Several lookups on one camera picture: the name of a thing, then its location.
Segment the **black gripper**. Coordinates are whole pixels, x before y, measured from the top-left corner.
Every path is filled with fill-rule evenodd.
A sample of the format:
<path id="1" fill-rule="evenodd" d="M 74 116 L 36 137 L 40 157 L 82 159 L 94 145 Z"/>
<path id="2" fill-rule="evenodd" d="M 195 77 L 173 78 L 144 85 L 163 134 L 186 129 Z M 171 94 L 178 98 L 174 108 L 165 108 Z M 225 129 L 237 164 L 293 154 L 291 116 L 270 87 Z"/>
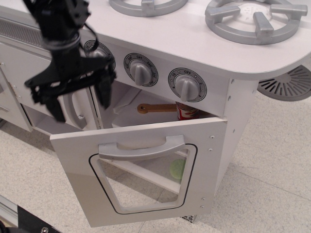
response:
<path id="1" fill-rule="evenodd" d="M 116 73 L 110 57 L 83 57 L 79 48 L 52 52 L 50 65 L 25 82 L 34 102 L 45 104 L 58 122 L 66 122 L 58 97 L 93 86 L 104 109 L 111 103 Z"/>

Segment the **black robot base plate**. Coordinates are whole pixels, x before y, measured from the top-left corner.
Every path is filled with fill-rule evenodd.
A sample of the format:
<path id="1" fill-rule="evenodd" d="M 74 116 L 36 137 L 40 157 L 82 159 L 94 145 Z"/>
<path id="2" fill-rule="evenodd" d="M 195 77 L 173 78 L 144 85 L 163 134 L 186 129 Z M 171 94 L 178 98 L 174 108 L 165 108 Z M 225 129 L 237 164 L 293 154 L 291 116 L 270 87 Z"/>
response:
<path id="1" fill-rule="evenodd" d="M 61 233 L 54 226 L 18 206 L 18 228 L 28 233 Z"/>

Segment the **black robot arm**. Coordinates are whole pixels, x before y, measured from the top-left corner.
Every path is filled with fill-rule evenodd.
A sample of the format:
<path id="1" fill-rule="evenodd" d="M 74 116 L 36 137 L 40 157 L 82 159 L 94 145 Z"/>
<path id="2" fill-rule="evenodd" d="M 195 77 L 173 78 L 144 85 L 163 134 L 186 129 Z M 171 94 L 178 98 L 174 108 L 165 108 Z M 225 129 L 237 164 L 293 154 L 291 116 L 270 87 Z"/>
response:
<path id="1" fill-rule="evenodd" d="M 26 0 L 26 7 L 39 25 L 44 48 L 52 56 L 41 73 L 24 84 L 31 90 L 34 103 L 47 107 L 59 122 L 65 117 L 58 97 L 93 86 L 100 104 L 108 108 L 111 85 L 116 78 L 113 58 L 80 55 L 79 30 L 90 16 L 85 0 Z"/>

